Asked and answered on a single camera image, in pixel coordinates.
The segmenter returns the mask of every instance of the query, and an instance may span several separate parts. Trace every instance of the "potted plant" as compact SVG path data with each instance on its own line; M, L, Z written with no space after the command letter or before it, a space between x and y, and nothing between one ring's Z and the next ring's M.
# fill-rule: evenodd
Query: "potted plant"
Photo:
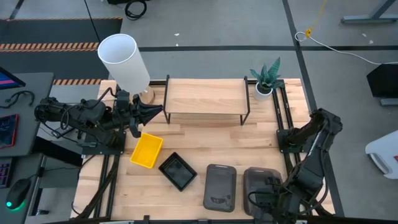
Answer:
M253 97L258 101L264 101L271 95L273 89L279 88L283 85L282 82L277 82L278 70L280 65L280 57L274 62L271 68L267 71L267 66L264 64L261 74L258 74L253 69L250 69L254 78L257 78L257 84L254 89Z

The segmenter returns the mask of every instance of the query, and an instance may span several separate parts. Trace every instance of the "yellow cable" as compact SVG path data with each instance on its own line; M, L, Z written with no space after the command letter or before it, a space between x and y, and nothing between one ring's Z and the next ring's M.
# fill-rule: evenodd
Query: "yellow cable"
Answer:
M324 1L323 1L322 7L321 7L321 9L320 9L320 11L319 11L319 13L318 13L317 19L315 19L315 22L313 23L313 25L312 25L310 28L308 28L308 29L305 30L305 36L306 36L307 38L309 38L309 37L311 36L312 29L313 29L315 26L317 26L318 21L319 21L319 19L321 18L321 15L322 15L322 13L323 13L323 10L325 9L326 2L327 2L327 1L328 1L328 0L324 0Z

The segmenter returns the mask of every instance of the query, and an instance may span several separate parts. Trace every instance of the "yellow container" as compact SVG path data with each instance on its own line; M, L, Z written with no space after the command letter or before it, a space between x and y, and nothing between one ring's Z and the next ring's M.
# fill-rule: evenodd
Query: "yellow container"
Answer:
M130 162L146 168L153 168L162 148L163 139L142 133L136 148L131 155Z

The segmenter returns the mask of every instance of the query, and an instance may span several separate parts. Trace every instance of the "orange striped tape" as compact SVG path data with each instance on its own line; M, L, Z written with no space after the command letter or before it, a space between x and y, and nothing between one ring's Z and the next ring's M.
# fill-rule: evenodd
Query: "orange striped tape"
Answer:
M54 80L53 85L99 85L100 78L86 78L86 79L59 79Z
M74 52L95 51L97 48L98 42L0 44L0 52Z
M122 17L99 17L99 18L93 18L93 20L98 20L98 19L123 19ZM5 19L5 21L57 21L57 20L90 20L90 18L50 18L50 19Z

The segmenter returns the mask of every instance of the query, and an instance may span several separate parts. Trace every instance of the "keyboard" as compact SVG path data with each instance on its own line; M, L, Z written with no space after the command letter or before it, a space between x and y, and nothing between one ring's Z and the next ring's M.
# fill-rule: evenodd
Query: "keyboard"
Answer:
M12 158L0 159L0 189L8 188L11 183Z

